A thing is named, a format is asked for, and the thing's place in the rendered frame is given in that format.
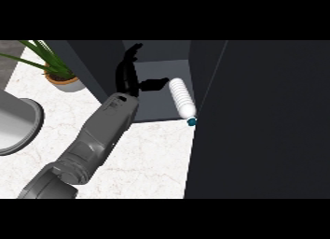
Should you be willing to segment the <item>dark grey cabinet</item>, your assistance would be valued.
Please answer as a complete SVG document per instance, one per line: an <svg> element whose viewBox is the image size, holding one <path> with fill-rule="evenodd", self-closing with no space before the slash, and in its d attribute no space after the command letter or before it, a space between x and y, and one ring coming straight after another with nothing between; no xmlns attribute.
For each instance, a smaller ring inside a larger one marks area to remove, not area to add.
<svg viewBox="0 0 330 239"><path fill-rule="evenodd" d="M48 45L104 102L117 92L116 68L135 40L51 40ZM197 107L210 93L228 42L225 40L144 40L135 62L138 79L182 78ZM139 94L138 122L177 120L169 88Z"/></svg>

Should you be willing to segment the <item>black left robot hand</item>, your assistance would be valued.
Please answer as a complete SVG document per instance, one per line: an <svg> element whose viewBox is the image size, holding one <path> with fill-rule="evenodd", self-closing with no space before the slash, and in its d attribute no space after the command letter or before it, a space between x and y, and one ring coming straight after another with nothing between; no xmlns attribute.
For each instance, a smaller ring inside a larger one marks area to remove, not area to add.
<svg viewBox="0 0 330 239"><path fill-rule="evenodd" d="M167 77L160 79L146 79L139 81L135 68L136 54L144 47L142 43L136 43L126 51L123 61L116 69L116 87L117 91L139 96L141 91L161 91L170 82Z"/></svg>

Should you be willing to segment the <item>dark grey cabinet door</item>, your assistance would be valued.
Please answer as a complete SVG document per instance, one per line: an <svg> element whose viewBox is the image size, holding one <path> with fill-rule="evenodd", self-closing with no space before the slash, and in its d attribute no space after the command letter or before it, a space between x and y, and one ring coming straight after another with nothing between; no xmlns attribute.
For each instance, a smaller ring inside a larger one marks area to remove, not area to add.
<svg viewBox="0 0 330 239"><path fill-rule="evenodd" d="M330 41L229 42L185 195L330 198Z"/></svg>

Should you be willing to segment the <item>green potted plant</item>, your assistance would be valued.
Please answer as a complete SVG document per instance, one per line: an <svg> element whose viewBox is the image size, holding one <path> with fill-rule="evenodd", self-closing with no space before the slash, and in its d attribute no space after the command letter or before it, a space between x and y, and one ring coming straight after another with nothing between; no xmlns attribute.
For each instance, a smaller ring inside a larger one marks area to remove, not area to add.
<svg viewBox="0 0 330 239"><path fill-rule="evenodd" d="M43 63L36 63L2 52L0 56L42 69L48 81L58 90L64 92L79 92L85 90L86 85L80 77L52 50L49 44L43 40L21 40L20 43L34 52L37 57L43 60Z"/></svg>

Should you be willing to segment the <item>white water bottle teal cap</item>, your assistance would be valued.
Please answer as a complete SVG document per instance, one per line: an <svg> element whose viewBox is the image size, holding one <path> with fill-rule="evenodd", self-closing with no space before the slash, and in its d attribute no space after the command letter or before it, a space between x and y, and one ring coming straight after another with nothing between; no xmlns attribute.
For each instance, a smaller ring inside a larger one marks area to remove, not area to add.
<svg viewBox="0 0 330 239"><path fill-rule="evenodd" d="M188 121L191 126L197 126L197 104L182 78L176 77L170 81L170 91L179 116Z"/></svg>

